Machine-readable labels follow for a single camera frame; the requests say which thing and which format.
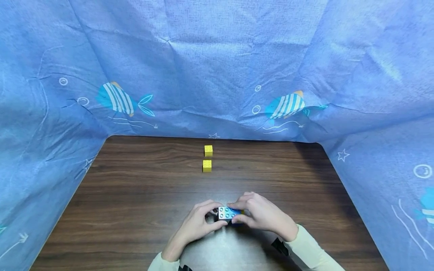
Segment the fish print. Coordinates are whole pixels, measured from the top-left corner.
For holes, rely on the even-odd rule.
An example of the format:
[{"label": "fish print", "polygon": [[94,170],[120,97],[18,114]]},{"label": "fish print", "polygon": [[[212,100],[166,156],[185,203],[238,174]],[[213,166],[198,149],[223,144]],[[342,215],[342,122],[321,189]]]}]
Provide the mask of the fish print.
[{"label": "fish print", "polygon": [[152,99],[153,95],[147,95],[138,103],[119,86],[116,82],[105,83],[99,88],[96,100],[104,107],[111,108],[114,111],[126,113],[130,117],[134,115],[134,110],[139,108],[145,114],[155,117],[154,112],[146,108],[144,104]]},{"label": "fish print", "polygon": [[[310,110],[305,108],[303,100],[303,91],[298,90],[291,94],[274,99],[266,108],[265,115],[269,119],[288,118],[297,112],[303,111],[306,116],[309,116]],[[315,108],[325,109],[327,105],[318,106]]]},{"label": "fish print", "polygon": [[421,197],[422,208],[416,213],[420,218],[424,218],[434,227],[434,188],[427,187],[425,194]]}]

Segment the white sleeve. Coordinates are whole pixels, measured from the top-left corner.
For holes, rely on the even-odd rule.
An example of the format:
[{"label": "white sleeve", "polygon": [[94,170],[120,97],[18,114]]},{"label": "white sleeve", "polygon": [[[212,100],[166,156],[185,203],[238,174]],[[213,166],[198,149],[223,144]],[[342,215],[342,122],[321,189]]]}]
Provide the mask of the white sleeve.
[{"label": "white sleeve", "polygon": [[154,258],[148,271],[178,271],[179,260],[169,262],[161,257],[161,252]]},{"label": "white sleeve", "polygon": [[298,225],[299,232],[292,242],[284,242],[292,260],[303,271],[345,271],[328,255],[306,231]]}]

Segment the star print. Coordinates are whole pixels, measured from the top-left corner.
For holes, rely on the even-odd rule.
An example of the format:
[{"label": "star print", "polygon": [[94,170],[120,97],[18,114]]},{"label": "star print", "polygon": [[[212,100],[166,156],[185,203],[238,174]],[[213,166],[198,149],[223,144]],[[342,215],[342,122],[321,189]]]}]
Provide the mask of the star print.
[{"label": "star print", "polygon": [[216,139],[216,138],[220,138],[218,135],[217,135],[217,133],[215,133],[215,134],[209,134],[209,138],[214,138],[214,139]]},{"label": "star print", "polygon": [[93,159],[86,159],[86,165],[84,166],[84,170],[86,170],[86,172],[89,170],[90,166],[92,165]]},{"label": "star print", "polygon": [[338,161],[339,160],[342,160],[343,162],[345,162],[345,157],[347,157],[348,155],[350,155],[349,153],[346,153],[345,152],[345,149],[340,153],[340,152],[338,152],[338,155],[339,155],[339,157],[338,157]]}]

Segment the wave line print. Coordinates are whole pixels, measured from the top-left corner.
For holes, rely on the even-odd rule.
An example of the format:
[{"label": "wave line print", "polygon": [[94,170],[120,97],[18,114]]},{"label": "wave line print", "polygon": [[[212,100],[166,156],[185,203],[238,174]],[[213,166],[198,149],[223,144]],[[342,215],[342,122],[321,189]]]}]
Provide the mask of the wave line print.
[{"label": "wave line print", "polygon": [[418,229],[418,227],[416,226],[416,223],[414,222],[414,220],[404,211],[404,209],[402,208],[402,206],[401,206],[401,199],[399,199],[398,200],[398,205],[399,205],[399,208],[401,208],[401,211],[404,213],[404,215],[409,219],[409,220],[411,220],[411,222],[413,223],[413,226],[414,226],[414,228],[416,229],[416,232],[419,234],[419,236],[422,238],[422,240],[425,242],[425,243],[427,243],[428,244],[428,246],[430,246],[430,248],[432,249],[432,250],[434,250],[434,247],[431,245],[431,243],[430,242],[428,242],[428,240],[427,239],[425,239],[425,237],[423,237],[422,236],[422,234],[419,232],[419,229]]},{"label": "wave line print", "polygon": [[418,245],[418,247],[422,250],[422,253],[425,256],[425,259],[428,259],[427,254],[425,253],[425,250],[421,247],[421,245],[416,241],[416,239],[413,237],[413,235],[410,232],[410,229],[407,227],[407,225],[404,223],[404,221],[402,221],[401,218],[399,218],[399,216],[396,214],[395,208],[393,208],[393,205],[390,205],[390,207],[392,207],[393,213],[395,214],[395,216],[399,219],[399,221],[401,221],[402,225],[404,225],[404,227],[406,228],[408,234],[410,235],[411,239],[413,239],[413,241]]},{"label": "wave line print", "polygon": [[296,121],[287,121],[287,122],[285,122],[284,124],[281,124],[281,125],[279,125],[279,126],[274,126],[274,127],[271,127],[271,128],[264,128],[263,126],[261,127],[262,129],[264,129],[264,130],[270,130],[270,129],[274,129],[274,128],[280,128],[280,127],[282,127],[283,125],[285,125],[285,124],[287,124],[287,123],[289,123],[289,122],[295,122],[295,123],[297,123],[298,124],[298,126],[300,127],[300,126],[303,126],[303,125],[301,125],[300,123],[298,123],[298,122],[296,122]]},{"label": "wave line print", "polygon": [[132,125],[131,123],[144,123],[144,124],[147,124],[147,125],[151,125],[151,126],[154,127],[155,129],[158,128],[157,125],[153,125],[153,124],[150,124],[150,123],[148,123],[148,122],[144,122],[144,121],[130,121],[130,120],[127,120],[127,119],[125,119],[125,118],[112,118],[112,117],[108,117],[108,118],[110,118],[110,119],[112,119],[112,120],[123,120],[123,121],[127,121],[127,122],[128,122],[128,123],[114,122],[114,123],[117,123],[117,124],[129,124],[129,125],[134,126],[134,127],[140,127],[140,128],[142,128],[142,126]]},{"label": "wave line print", "polygon": [[288,128],[285,128],[285,129],[283,129],[283,130],[280,130],[280,131],[276,131],[276,132],[269,132],[269,133],[263,133],[263,134],[274,134],[274,133],[280,133],[280,132],[283,132],[283,131],[285,131],[285,130],[287,130]]}]

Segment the hand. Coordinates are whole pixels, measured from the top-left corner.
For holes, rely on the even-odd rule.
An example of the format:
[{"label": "hand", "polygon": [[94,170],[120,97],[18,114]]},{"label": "hand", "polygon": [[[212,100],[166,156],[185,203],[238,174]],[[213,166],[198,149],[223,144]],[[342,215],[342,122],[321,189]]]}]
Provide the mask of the hand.
[{"label": "hand", "polygon": [[274,232],[286,242],[292,242],[297,237],[298,226],[294,220],[259,194],[245,192],[235,203],[228,203],[227,206],[250,213],[250,216],[236,215],[232,223],[241,222],[253,229]]},{"label": "hand", "polygon": [[210,199],[196,204],[182,222],[181,227],[170,238],[167,246],[161,253],[161,257],[166,261],[177,261],[188,243],[226,226],[227,222],[224,220],[211,224],[205,221],[205,215],[207,213],[221,206],[223,206],[223,204]]}]

